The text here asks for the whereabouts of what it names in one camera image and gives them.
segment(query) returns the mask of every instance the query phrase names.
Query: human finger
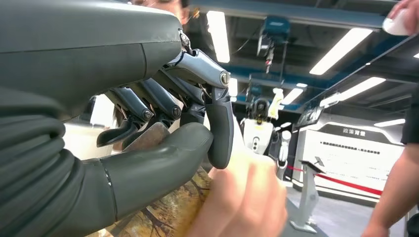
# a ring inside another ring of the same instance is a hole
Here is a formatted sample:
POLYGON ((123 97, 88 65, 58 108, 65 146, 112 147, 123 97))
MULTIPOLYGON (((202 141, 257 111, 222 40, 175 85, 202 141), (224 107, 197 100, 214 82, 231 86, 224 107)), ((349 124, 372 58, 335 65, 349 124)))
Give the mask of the human finger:
POLYGON ((394 19, 399 14, 401 9, 406 8, 412 0, 402 0, 398 2, 388 14, 388 18, 394 19))
POLYGON ((262 225, 264 210, 269 199, 275 164, 271 160, 257 160, 250 166, 246 193, 242 205, 233 220, 221 234, 221 237, 258 236, 262 225))
POLYGON ((278 178, 272 184, 270 197, 272 197, 265 210, 263 227, 259 229, 260 236, 277 237, 285 227, 288 218, 286 210, 287 190, 278 178))
POLYGON ((416 32, 418 24, 418 10, 418 2, 413 2, 408 8, 406 8, 403 24, 410 35, 413 35, 416 32))
POLYGON ((211 191, 192 224, 188 237, 216 237, 240 208, 245 195, 249 166, 238 163, 234 171, 212 169, 211 191))

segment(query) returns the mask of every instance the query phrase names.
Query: blue steel beam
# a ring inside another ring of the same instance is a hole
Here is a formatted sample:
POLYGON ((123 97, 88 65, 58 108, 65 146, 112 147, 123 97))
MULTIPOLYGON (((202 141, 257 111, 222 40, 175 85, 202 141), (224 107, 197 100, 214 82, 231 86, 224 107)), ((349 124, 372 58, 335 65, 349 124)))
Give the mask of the blue steel beam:
POLYGON ((223 11, 226 15, 264 19, 266 16, 280 16, 292 23, 322 25, 329 27, 362 27, 380 30, 384 16, 375 13, 346 11, 339 9, 314 8, 275 2, 251 0, 191 0, 191 7, 202 12, 223 11))
POLYGON ((311 77, 303 77, 297 75, 284 74, 284 84, 281 86, 279 81, 280 74, 277 72, 270 72, 269 74, 273 77, 261 77, 260 75, 265 72, 259 69, 231 66, 222 64, 223 68, 231 72, 232 77, 237 78, 238 82, 249 82, 249 75, 252 75, 252 80, 255 83, 271 87, 282 87, 286 89, 296 88, 297 83, 307 84, 309 87, 314 87, 318 89, 327 89, 329 87, 326 80, 321 80, 311 77))
POLYGON ((388 53, 392 52, 393 50, 397 49, 402 44, 406 43, 407 41, 413 39, 415 36, 411 37, 401 37, 401 36, 389 36, 388 38, 381 41, 374 47, 370 52, 366 52, 363 56, 357 58, 352 63, 350 63, 346 68, 341 70, 341 73, 338 73, 333 78, 328 80, 328 89, 318 93, 314 97, 308 99, 305 102, 302 102, 303 105, 307 105, 310 102, 320 99, 326 92, 331 91, 332 89, 336 89, 336 87, 341 84, 346 79, 350 78, 352 75, 356 74, 360 70, 366 67, 366 63, 373 64, 374 61, 378 60, 379 58, 387 55, 388 53))

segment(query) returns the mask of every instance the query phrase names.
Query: ceiling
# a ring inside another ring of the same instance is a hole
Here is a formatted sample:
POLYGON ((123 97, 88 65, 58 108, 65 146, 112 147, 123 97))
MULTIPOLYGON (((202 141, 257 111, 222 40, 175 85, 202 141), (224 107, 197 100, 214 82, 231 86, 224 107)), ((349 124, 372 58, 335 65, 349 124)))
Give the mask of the ceiling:
MULTIPOLYGON (((419 59, 413 57, 419 53, 419 39, 390 36, 381 30, 382 21, 396 2, 191 0, 192 7, 200 8, 201 16, 192 19, 186 30, 192 47, 216 60, 205 12, 225 12, 231 60, 221 65, 238 79, 239 94, 245 94, 249 75, 252 75, 253 79, 265 85, 264 95, 269 97, 273 96, 272 88, 280 86, 283 47, 276 47, 271 75, 266 76, 265 58, 256 56, 259 29, 267 15, 286 17, 291 22, 291 35, 283 74, 284 95, 297 83, 305 83, 308 87, 285 107, 284 116, 286 112, 301 113, 307 106, 318 105, 320 100, 370 77, 381 77, 387 81, 329 107, 326 112, 374 121, 391 120, 404 116, 410 104, 411 90, 419 81, 419 59), (323 75, 309 74, 313 66, 353 27, 365 27, 374 32, 323 75)), ((237 113, 243 113, 244 108, 235 105, 237 113)))

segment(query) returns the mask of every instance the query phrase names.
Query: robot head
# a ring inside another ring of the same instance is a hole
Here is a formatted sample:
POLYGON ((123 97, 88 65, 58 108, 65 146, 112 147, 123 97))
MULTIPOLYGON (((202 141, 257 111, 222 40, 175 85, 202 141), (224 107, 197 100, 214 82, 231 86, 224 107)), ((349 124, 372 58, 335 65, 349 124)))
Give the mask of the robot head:
POLYGON ((252 118, 260 124, 268 118, 269 101, 263 98, 257 99, 253 102, 251 110, 252 118))

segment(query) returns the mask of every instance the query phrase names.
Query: black shirt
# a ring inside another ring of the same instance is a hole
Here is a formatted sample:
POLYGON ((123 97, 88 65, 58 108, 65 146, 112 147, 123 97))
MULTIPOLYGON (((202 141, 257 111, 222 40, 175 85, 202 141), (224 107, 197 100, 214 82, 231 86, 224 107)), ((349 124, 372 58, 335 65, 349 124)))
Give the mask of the black shirt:
POLYGON ((412 93, 412 104, 406 114, 402 143, 419 143, 419 86, 412 93))

